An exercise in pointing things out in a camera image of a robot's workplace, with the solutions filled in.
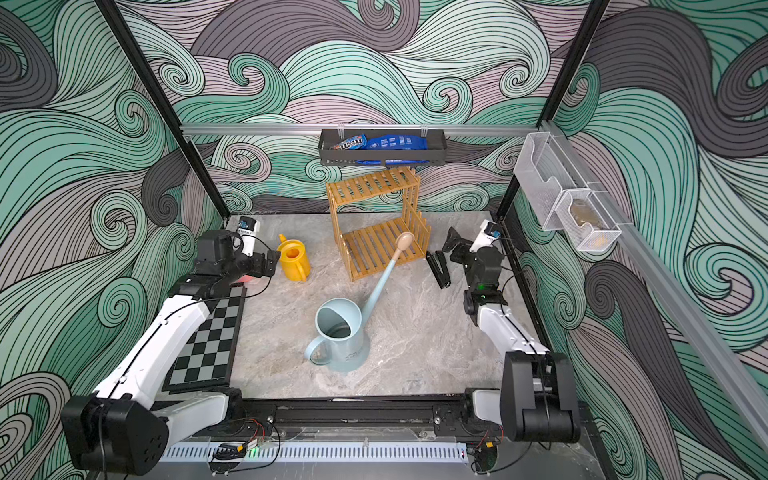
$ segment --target marble floor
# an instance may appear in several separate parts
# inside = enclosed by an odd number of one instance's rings
[[[373,225],[398,214],[341,214],[342,231]],[[448,262],[452,285],[440,290],[425,260],[395,268],[366,332],[367,361],[350,373],[331,372],[303,358],[317,335],[314,317],[326,300],[343,296],[362,306],[379,275],[349,281],[333,242],[330,215],[263,215],[258,237],[271,248],[278,234],[306,244],[312,273],[306,283],[288,280],[278,267],[269,288],[246,300],[230,384],[247,398],[407,395],[463,392],[466,387],[498,388],[501,357],[491,340],[464,314],[462,267]],[[453,226],[474,239],[488,212],[426,213],[432,226],[429,249],[438,250]],[[503,271],[501,280],[509,277]],[[246,284],[260,291],[266,279]],[[517,283],[504,291],[514,315],[536,335]]]

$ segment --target wall mural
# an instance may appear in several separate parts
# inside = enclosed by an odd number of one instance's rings
[[[641,0],[625,0],[621,10]],[[588,0],[120,0],[183,122],[536,123]],[[327,211],[317,137],[198,137],[232,211]],[[522,138],[460,137],[423,210],[494,210]],[[399,198],[350,210],[397,210]]]
[[[84,478],[61,407],[220,223],[96,5],[0,2],[0,476]]]
[[[604,18],[556,123],[768,391],[768,2]],[[768,478],[760,448],[620,247],[575,252],[515,199],[515,246],[619,477]]]

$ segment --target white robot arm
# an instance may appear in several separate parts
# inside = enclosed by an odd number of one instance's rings
[[[143,475],[165,448],[224,420],[229,398],[198,392],[150,411],[167,371],[210,313],[243,275],[272,276],[280,253],[253,253],[257,222],[241,217],[237,233],[213,230],[197,241],[194,271],[171,289],[155,319],[116,369],[90,396],[73,396],[61,424],[75,468]]]
[[[516,320],[498,290],[502,252],[492,246],[502,227],[483,221],[474,241],[451,227],[443,251],[464,267],[464,311],[493,342],[502,357],[500,389],[472,391],[472,412],[503,425],[518,441],[577,442],[581,434],[573,367],[562,353],[551,353]]]

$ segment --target bamboo rack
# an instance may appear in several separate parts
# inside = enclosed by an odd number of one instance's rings
[[[349,279],[383,272],[395,253],[395,239],[402,232],[413,233],[411,247],[404,251],[396,265],[425,257],[432,228],[417,211],[421,177],[412,168],[397,167],[326,184],[328,203],[333,221],[333,234],[339,247]],[[394,220],[342,233],[339,208],[402,190],[402,216]]]

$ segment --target checkered board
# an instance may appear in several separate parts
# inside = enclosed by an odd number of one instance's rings
[[[230,288],[230,298],[218,301],[181,349],[165,377],[164,391],[178,393],[229,385],[245,292],[240,283]]]

